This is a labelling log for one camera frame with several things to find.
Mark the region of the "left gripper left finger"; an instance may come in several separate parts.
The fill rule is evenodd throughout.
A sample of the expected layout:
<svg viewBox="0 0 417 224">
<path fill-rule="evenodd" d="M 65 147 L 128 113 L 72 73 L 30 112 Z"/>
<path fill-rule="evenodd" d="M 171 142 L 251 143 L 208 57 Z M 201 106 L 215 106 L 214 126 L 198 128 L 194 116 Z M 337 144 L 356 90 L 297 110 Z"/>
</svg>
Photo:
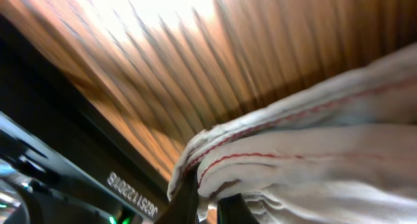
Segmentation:
<svg viewBox="0 0 417 224">
<path fill-rule="evenodd" d="M 176 194 L 171 199 L 167 210 L 155 224 L 197 224 L 197 167 L 193 167 L 183 177 Z"/>
</svg>

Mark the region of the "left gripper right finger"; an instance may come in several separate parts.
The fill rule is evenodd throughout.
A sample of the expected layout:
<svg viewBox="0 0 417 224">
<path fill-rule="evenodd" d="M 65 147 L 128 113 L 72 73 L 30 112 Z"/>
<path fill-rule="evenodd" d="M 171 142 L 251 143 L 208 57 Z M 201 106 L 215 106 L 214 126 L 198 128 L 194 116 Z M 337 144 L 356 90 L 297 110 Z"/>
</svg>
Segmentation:
<svg viewBox="0 0 417 224">
<path fill-rule="evenodd" d="M 218 201 L 217 224 L 259 224 L 259 222 L 239 193 Z"/>
</svg>

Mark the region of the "beige shorts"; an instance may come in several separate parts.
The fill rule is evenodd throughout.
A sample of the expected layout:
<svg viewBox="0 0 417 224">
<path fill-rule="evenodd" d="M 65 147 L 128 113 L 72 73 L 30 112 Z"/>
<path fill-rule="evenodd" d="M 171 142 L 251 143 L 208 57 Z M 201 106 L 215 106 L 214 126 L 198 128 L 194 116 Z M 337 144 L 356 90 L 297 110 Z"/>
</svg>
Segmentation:
<svg viewBox="0 0 417 224">
<path fill-rule="evenodd" d="M 260 223 L 416 222 L 416 46 L 197 134 L 199 218 L 241 194 Z"/>
</svg>

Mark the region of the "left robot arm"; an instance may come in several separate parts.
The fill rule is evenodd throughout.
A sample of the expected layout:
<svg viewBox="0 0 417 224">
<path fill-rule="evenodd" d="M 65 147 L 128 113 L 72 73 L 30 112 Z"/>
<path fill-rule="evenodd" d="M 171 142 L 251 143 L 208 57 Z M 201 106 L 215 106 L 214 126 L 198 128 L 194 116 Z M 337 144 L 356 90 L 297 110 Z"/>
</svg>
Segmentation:
<svg viewBox="0 0 417 224">
<path fill-rule="evenodd" d="M 26 223 L 197 223 L 197 177 L 167 182 L 6 18 L 1 18 L 1 159 L 30 178 Z"/>
</svg>

